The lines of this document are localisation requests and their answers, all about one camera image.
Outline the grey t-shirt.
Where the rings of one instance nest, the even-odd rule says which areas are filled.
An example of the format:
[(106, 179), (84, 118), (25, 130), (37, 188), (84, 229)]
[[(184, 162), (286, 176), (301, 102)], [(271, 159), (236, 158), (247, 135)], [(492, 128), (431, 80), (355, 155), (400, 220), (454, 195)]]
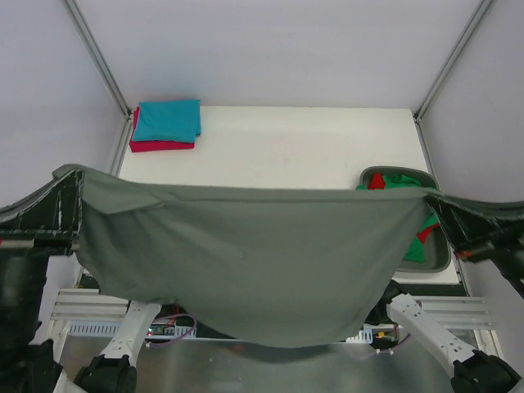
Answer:
[(79, 170), (77, 258), (107, 295), (178, 304), (215, 331), (282, 348), (354, 335), (432, 211), (424, 198), (451, 196), (147, 184)]

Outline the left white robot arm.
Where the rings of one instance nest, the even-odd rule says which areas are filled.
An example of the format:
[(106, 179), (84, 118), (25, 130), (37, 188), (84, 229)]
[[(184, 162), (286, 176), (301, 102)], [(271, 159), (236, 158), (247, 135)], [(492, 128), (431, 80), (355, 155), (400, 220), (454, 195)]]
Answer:
[(173, 299), (153, 291), (133, 302), (111, 343), (70, 380), (54, 342), (32, 344), (50, 257), (79, 250), (84, 174), (74, 169), (1, 210), (1, 390), (3, 392), (134, 392), (136, 360), (155, 318)]

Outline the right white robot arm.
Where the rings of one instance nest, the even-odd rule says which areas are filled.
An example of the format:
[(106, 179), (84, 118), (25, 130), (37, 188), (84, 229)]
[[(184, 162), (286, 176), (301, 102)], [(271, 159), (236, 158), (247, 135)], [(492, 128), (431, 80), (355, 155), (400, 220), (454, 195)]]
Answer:
[[(433, 193), (425, 202), (437, 216), (455, 256), (489, 260), (518, 295), (523, 293), (523, 204), (484, 202)], [(396, 281), (368, 303), (369, 319), (405, 328), (448, 373), (455, 392), (521, 392), (523, 378), (495, 355), (458, 339)]]

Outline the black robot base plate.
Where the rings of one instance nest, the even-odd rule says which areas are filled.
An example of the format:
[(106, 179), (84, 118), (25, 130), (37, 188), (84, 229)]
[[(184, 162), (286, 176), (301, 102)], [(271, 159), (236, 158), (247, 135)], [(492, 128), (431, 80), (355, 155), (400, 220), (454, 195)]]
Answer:
[[(104, 291), (100, 289), (97, 280), (87, 273), (82, 274), (79, 283), (77, 283), (75, 287), (79, 289), (95, 289), (99, 293), (104, 294)], [(156, 316), (156, 319), (159, 319), (159, 324), (167, 324), (169, 326), (174, 326), (175, 324), (187, 327), (192, 326), (193, 320), (190, 317), (181, 316), (184, 312), (185, 309), (177, 304), (163, 305), (160, 309), (160, 313)]]

